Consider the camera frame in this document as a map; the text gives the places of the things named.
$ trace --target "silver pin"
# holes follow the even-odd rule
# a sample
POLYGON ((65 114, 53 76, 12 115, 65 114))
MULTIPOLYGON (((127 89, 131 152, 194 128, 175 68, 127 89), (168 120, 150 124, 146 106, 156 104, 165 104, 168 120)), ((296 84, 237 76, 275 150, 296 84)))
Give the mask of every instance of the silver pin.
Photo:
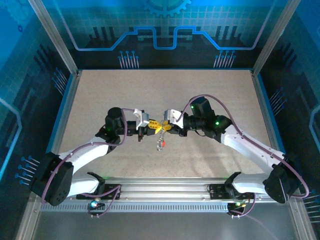
POLYGON ((230 68, 232 68, 232 65, 234 64, 235 58, 236 58, 236 56, 233 56, 233 57, 232 57, 232 61, 231 61, 231 64, 230 64, 230 68))
POLYGON ((220 57, 221 57, 221 54, 223 53, 224 51, 220 50, 220 54, 219 54, 219 57, 218 57, 218 62, 216 64, 216 67, 218 68, 219 66, 219 62, 220 62, 220 57))
POLYGON ((308 207, 306 207, 306 209, 312 209, 312 208, 318 208, 318 207, 320 207, 320 205, 317 205, 317 206, 308 206, 308 207))
POLYGON ((18 173, 16 173, 16 174, 14 175, 14 177, 15 177, 16 179, 17 179, 17 178, 21 178, 21 179, 24 179, 24 180, 26 180, 26 181, 31 181, 29 178, 20 176, 18 173))
POLYGON ((124 68, 123 68, 123 66, 122 66, 121 57, 120 57, 120 56, 118 56, 118 59, 119 59, 119 63, 120 63, 120 67, 121 67, 121 69, 124 69, 124 68))
POLYGON ((279 92, 280 92, 279 89, 275 90, 275 93, 272 94, 272 96, 270 97, 269 101, 271 101, 276 96, 276 94, 279 94, 279 92))
POLYGON ((54 72, 53 74, 56 76, 56 78, 58 79, 58 81, 59 81, 64 87, 67 86, 65 80, 64 80, 60 75, 58 76, 56 72, 54 72))
POLYGON ((32 164, 33 166, 38 167, 38 165, 37 165, 37 164, 35 164, 35 163, 31 162, 31 161, 28 161, 27 159, 25 159, 25 157, 24 157, 24 156, 21 158, 21 161, 22 161, 22 162, 23 162, 23 161, 26 161, 27 163, 30 163, 30 164, 32 164))
POLYGON ((57 84, 54 84, 54 87, 58 90, 58 92, 63 96, 64 94, 62 93, 62 91, 58 88, 57 84))
POLYGON ((228 55, 228 56, 226 56, 226 58, 227 58, 227 61, 225 61, 225 64, 223 66, 225 69, 227 68, 227 64, 228 64, 230 56, 228 55))
POLYGON ((58 70, 58 68, 57 68, 57 71, 58 71, 58 73, 60 74, 60 76, 63 77, 66 82, 68 82, 68 79, 67 79, 66 76, 62 73, 62 70, 58 70))
POLYGON ((56 70, 58 71, 58 73, 59 73, 60 77, 62 78, 62 80, 64 81, 64 83, 67 85, 68 80, 67 80, 66 76, 58 68, 56 68, 56 70))
POLYGON ((29 183, 26 183, 24 182, 23 180, 20 180, 19 183, 22 185, 22 184, 25 184, 25 185, 28 185, 29 186, 29 183))
POLYGON ((315 196, 308 196, 308 197, 304 198, 304 200, 306 200, 306 199, 312 199, 312 198, 319 197, 319 196, 320 196, 320 194, 315 195, 315 196))
POLYGON ((26 168, 31 168, 31 169, 33 169, 33 170, 35 170, 35 171, 37 170, 36 168, 30 166, 28 163, 25 164, 25 167, 26 167, 26 168))
POLYGON ((235 52, 236 52, 235 50, 231 51, 231 56, 229 58, 229 62, 228 62, 228 65, 227 65, 228 68, 230 68, 231 59, 233 59, 233 55, 234 55, 235 52))
POLYGON ((22 173, 22 176, 27 176, 27 177, 33 178, 32 175, 27 174, 25 171, 22 173))
POLYGON ((19 169, 19 170, 23 169, 23 170, 26 170, 26 171, 29 172, 29 173, 35 174, 33 171, 30 171, 30 170, 22 167, 22 165, 19 165, 19 166, 18 166, 18 169, 19 169))
POLYGON ((274 101, 271 103, 271 108, 273 109, 280 100, 282 100, 282 96, 278 96, 277 98, 275 98, 274 101))
POLYGON ((217 63, 218 57, 219 57, 218 55, 215 56, 215 60, 214 60, 214 64, 213 64, 213 68, 214 69, 216 68, 216 63, 217 63))
POLYGON ((130 65, 130 57, 129 57, 129 51, 125 51, 126 53, 126 57, 128 59, 128 65, 129 65, 129 69, 131 68, 131 65, 130 65))
POLYGON ((283 109, 285 109, 285 106, 282 106, 277 112, 275 112, 274 116, 277 116, 283 109))
POLYGON ((137 67, 138 67, 138 69, 140 68, 139 67, 139 57, 138 56, 135 56, 135 59, 136 59, 136 65, 137 65, 137 67))
POLYGON ((309 202, 305 202, 304 205, 306 204, 312 204, 312 203, 320 203, 320 200, 319 199, 316 199, 315 201, 309 201, 309 202))
POLYGON ((320 213, 320 210, 318 210, 318 211, 308 211, 307 213, 308 213, 308 214, 320 213))
POLYGON ((135 51, 131 51, 131 53, 132 53, 132 56, 133 56, 134 68, 136 69, 137 65, 136 65, 135 51))
POLYGON ((35 160, 35 159, 32 158, 31 156, 29 156, 28 159, 29 159, 29 160, 33 160, 33 161, 35 161, 35 162, 38 163, 38 164, 40 163, 39 161, 35 160))
POLYGON ((226 60, 227 60, 227 54, 228 54, 228 53, 229 53, 228 50, 225 51, 225 56, 224 56, 224 59, 223 59, 222 67, 224 67, 224 65, 225 65, 225 62, 226 62, 226 60))
POLYGON ((222 56, 221 56, 220 63, 219 63, 219 68, 221 68, 221 64, 222 64, 222 62, 224 61, 224 58, 225 58, 225 56, 224 56, 224 55, 222 55, 222 56))

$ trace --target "metal frame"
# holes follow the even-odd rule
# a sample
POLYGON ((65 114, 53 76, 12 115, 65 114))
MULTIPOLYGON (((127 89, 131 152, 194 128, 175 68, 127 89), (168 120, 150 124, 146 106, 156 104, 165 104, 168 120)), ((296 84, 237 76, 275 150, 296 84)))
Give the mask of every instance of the metal frame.
POLYGON ((40 209, 41 199, 32 192, 24 210, 24 214, 15 240, 26 240, 32 238, 40 209))
MULTIPOLYGON (((255 87, 256 95, 260 103, 264 123, 269 135, 271 146, 276 150, 281 150, 277 141, 274 125, 272 124, 270 113, 264 98, 262 87, 260 85, 258 74, 252 74, 252 80, 255 87)), ((316 235, 309 220, 306 207, 301 198, 292 197, 289 200, 292 218, 296 226, 297 234, 302 240, 316 240, 316 235)))
POLYGON ((56 28, 53 20, 51 19, 46 7, 41 0, 28 0, 39 21, 44 27, 46 33, 60 54, 64 64, 69 69, 73 77, 77 76, 78 68, 73 60, 67 46, 65 45, 58 29, 56 28))
POLYGON ((72 105, 74 103, 74 99, 76 96, 76 92, 77 92, 77 88, 79 85, 81 74, 82 74, 82 71, 80 70, 78 72, 78 74, 76 75, 76 77, 74 77, 72 79, 72 82, 70 84, 70 88, 67 92, 65 104, 64 104, 64 106, 60 106, 60 107, 63 107, 63 110, 61 113, 61 118, 59 119, 55 135, 51 136, 51 138, 54 138, 53 143, 52 143, 52 147, 50 149, 50 151, 52 153, 55 153, 55 154, 59 153, 62 139, 64 137, 64 133, 65 133, 65 130, 67 127, 68 118, 69 118, 71 108, 72 108, 72 105))
MULTIPOLYGON (((62 141, 63 132, 65 130, 66 123, 71 111, 71 106, 76 94, 80 76, 78 76, 78 68, 74 60, 72 59, 72 56, 70 55, 66 45, 63 42, 63 39, 61 38, 56 26, 54 25, 42 1, 29 0, 29 3, 34 9, 36 15, 38 16, 47 34, 52 40, 54 46, 58 50, 67 68, 74 77, 77 77, 75 78, 75 81, 71 86, 72 90, 70 90, 70 92, 68 93, 65 109, 63 110, 62 118, 60 120, 58 130, 56 132, 56 138, 54 139, 54 144, 52 146, 52 150, 54 152, 58 152, 62 141)), ((261 86, 258 81, 258 74, 262 69, 263 65, 265 64, 266 60, 268 59, 271 51, 276 45, 279 37, 284 31, 289 20, 294 14, 299 3, 300 0, 288 1, 253 67, 253 83, 256 88, 258 100, 261 106, 261 111, 270 137, 270 142, 272 147, 275 149, 279 149, 279 144, 277 142, 272 121, 265 103, 265 99, 262 94, 261 86)), ((132 206, 136 206, 138 203, 139 206, 142 206, 142 208, 144 206, 154 205, 155 203, 162 203, 164 206, 177 206, 177 203, 183 203, 185 206, 217 206, 218 204, 222 206, 221 210, 225 211, 225 205, 229 202, 233 202, 233 200, 210 200, 209 193, 207 192, 207 184, 224 183, 224 181, 225 179, 221 178, 108 179, 109 183, 122 184, 121 198, 115 203, 114 207, 114 210, 116 212, 123 212, 121 205, 127 207, 129 206, 129 208, 131 209, 134 208, 132 206)), ((270 199, 270 197, 267 195, 258 194, 256 197, 258 203, 273 202, 273 200, 270 199)), ((57 212, 68 210, 68 205, 78 205, 82 206, 80 208, 83 209, 84 206, 87 206, 88 201, 69 198, 64 202, 64 204, 65 205, 61 205, 60 207, 58 206, 56 208, 47 205, 41 207, 40 198, 38 196, 35 196, 34 194, 31 194, 16 239, 31 239, 32 234, 35 230, 40 208, 42 211, 57 212)), ((303 201, 301 199, 293 198, 293 200, 291 200, 289 204, 292 210, 293 219, 296 224, 299 237, 304 240, 316 239, 303 201)))
POLYGON ((278 42, 279 38, 281 37, 282 33, 284 32, 288 22, 290 21, 292 15, 295 13, 299 3, 301 0, 288 0, 287 4, 285 5, 281 15, 279 16, 276 24, 272 32, 270 33, 269 38, 267 39, 263 49, 261 50, 260 55, 258 56, 254 66, 253 66, 253 74, 257 76, 263 65, 266 63, 269 55, 271 54, 272 50, 274 49, 276 43, 278 42))

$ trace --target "yellow plastic piece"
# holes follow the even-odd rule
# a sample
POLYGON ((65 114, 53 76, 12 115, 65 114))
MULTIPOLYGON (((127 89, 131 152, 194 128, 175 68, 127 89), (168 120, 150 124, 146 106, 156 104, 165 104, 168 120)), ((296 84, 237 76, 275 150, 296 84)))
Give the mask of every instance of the yellow plastic piece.
POLYGON ((161 130, 161 128, 163 128, 163 130, 165 131, 171 129, 171 126, 168 124, 168 121, 164 121, 163 125, 161 125, 161 123, 159 123, 158 121, 150 120, 148 127, 151 129, 155 129, 155 134, 157 134, 161 130))

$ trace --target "black mounting bracket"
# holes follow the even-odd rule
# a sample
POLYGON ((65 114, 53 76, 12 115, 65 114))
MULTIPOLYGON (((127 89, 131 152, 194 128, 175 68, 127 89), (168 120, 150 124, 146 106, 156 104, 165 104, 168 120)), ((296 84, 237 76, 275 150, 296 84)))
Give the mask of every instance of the black mounting bracket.
POLYGON ((250 192, 239 193, 232 196, 227 190, 225 184, 209 184, 207 191, 210 194, 210 200, 247 200, 253 199, 254 194, 250 192))
MULTIPOLYGON (((114 189, 116 186, 119 186, 120 184, 105 184, 104 185, 104 190, 103 192, 106 193, 112 189, 114 189)), ((119 188, 119 193, 116 195, 115 197, 115 194, 116 194, 116 190, 111 192, 110 194, 106 195, 106 196, 103 196, 103 197, 100 197, 101 200, 112 200, 114 199, 115 197, 115 200, 119 200, 120 199, 120 194, 121 194, 121 187, 119 188)), ((88 197, 88 196, 83 196, 82 194, 78 194, 76 196, 76 199, 78 200, 92 200, 93 198, 92 197, 88 197)))

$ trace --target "gray metal bar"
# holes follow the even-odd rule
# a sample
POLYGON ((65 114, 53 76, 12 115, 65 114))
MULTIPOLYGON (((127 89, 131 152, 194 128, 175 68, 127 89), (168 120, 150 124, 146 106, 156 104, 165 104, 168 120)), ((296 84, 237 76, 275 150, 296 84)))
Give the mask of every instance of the gray metal bar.
MULTIPOLYGON (((50 204, 43 205, 41 212, 63 212, 63 213, 87 213, 86 202, 63 202, 58 206, 50 204)), ((109 201, 101 201, 105 204, 100 210, 92 212, 103 212, 109 201)), ((223 202, 114 202, 110 213, 226 213, 228 204, 223 202)))
POLYGON ((75 96, 76 96, 76 91, 77 91, 77 87, 79 84, 79 80, 81 77, 81 71, 78 73, 78 75, 72 80, 70 89, 68 91, 67 97, 66 97, 66 101, 65 101, 65 105, 63 108, 63 112, 62 112, 62 116, 54 137, 54 141, 53 141, 53 145, 51 148, 51 152, 52 153, 59 153, 59 149, 60 149, 60 145, 62 142, 62 138, 64 136, 64 132, 67 126, 67 121, 71 112, 71 107, 72 104, 74 102, 75 96))
POLYGON ((33 192, 30 194, 28 203, 20 223, 15 240, 31 239, 35 230, 38 215, 41 209, 40 197, 33 192))
POLYGON ((268 40, 266 41, 260 55, 258 56, 254 66, 253 66, 253 74, 257 75, 264 64, 266 63, 269 55, 271 54, 272 50, 274 49, 276 43, 278 42, 280 36, 282 35, 283 31, 285 30, 288 22, 290 21, 292 15, 295 13, 297 6, 299 5, 301 0, 288 0, 287 4, 285 5, 279 19, 277 20, 272 32, 268 40))
POLYGON ((37 15, 39 21, 41 22, 42 26, 44 27, 46 33, 48 34, 49 38, 53 42, 58 53, 60 54, 64 64, 69 69, 73 77, 77 76, 78 68, 76 66, 76 63, 73 60, 72 56, 70 55, 70 52, 67 49, 67 46, 65 45, 62 37, 60 36, 59 31, 56 28, 43 2, 41 0, 28 0, 28 1, 31 7, 33 8, 35 14, 37 15))

